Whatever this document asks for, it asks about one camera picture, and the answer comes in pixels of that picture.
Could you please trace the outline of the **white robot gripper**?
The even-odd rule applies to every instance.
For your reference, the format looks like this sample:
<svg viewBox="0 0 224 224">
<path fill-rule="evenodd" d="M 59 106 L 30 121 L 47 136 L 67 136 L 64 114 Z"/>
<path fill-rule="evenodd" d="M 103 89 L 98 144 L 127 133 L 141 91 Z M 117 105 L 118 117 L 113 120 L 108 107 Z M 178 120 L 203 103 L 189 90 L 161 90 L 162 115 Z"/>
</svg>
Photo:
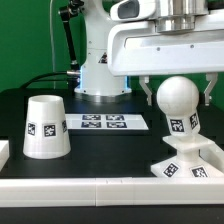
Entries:
<svg viewBox="0 0 224 224">
<path fill-rule="evenodd" d="M 224 18 L 198 18 L 187 33 L 160 34 L 154 23 L 123 23 L 108 36 L 107 63 L 115 76 L 140 76 L 139 84 L 152 105 L 147 75 L 206 73 L 205 105 L 224 71 Z"/>
</svg>

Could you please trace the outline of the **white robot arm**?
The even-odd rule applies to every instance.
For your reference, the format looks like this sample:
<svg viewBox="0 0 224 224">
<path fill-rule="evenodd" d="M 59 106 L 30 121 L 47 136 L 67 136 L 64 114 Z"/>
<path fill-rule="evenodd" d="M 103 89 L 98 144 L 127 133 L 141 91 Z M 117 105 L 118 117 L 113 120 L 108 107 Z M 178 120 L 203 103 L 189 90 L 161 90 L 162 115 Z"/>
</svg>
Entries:
<svg viewBox="0 0 224 224">
<path fill-rule="evenodd" d="M 106 12 L 102 0 L 84 0 L 86 60 L 75 93 L 114 102 L 137 76 L 151 101 L 151 76 L 204 73 L 209 101 L 224 72 L 224 0 L 115 1 Z"/>
</svg>

